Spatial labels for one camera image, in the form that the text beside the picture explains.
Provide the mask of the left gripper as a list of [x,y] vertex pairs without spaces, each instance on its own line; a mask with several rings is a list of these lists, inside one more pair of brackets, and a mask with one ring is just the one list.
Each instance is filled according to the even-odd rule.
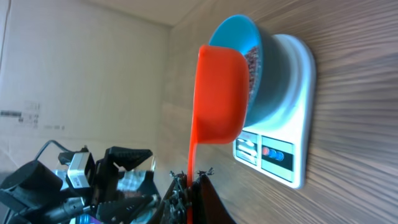
[[135,168],[153,156],[150,149],[112,147],[96,163],[93,213],[103,223],[132,223],[159,206],[154,172]]

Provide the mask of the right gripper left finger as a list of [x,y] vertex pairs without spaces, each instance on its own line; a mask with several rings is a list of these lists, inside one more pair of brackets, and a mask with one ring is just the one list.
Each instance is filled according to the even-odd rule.
[[187,224],[187,175],[170,172],[172,183],[148,224]]

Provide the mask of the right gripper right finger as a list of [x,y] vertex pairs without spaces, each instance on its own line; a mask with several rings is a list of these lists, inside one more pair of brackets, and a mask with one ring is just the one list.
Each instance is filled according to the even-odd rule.
[[197,180],[193,182],[193,224],[236,224],[211,183],[209,176],[213,174],[213,168],[199,171]]

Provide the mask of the red measuring scoop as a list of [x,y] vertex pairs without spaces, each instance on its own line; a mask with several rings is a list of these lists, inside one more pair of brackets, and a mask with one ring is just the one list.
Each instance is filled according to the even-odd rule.
[[194,180],[198,144],[229,144],[240,134],[249,99],[249,70],[237,50],[202,45],[198,53],[188,153],[187,185]]

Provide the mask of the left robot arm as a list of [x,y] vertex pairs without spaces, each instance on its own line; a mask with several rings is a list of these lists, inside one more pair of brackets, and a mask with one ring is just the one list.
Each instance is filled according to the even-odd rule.
[[91,152],[63,152],[68,165],[62,179],[38,160],[7,176],[1,184],[1,202],[13,211],[10,223],[66,223],[87,214],[102,223],[131,223],[160,203],[150,170],[136,189],[122,190],[118,182],[152,156],[149,149],[111,147],[94,161]]

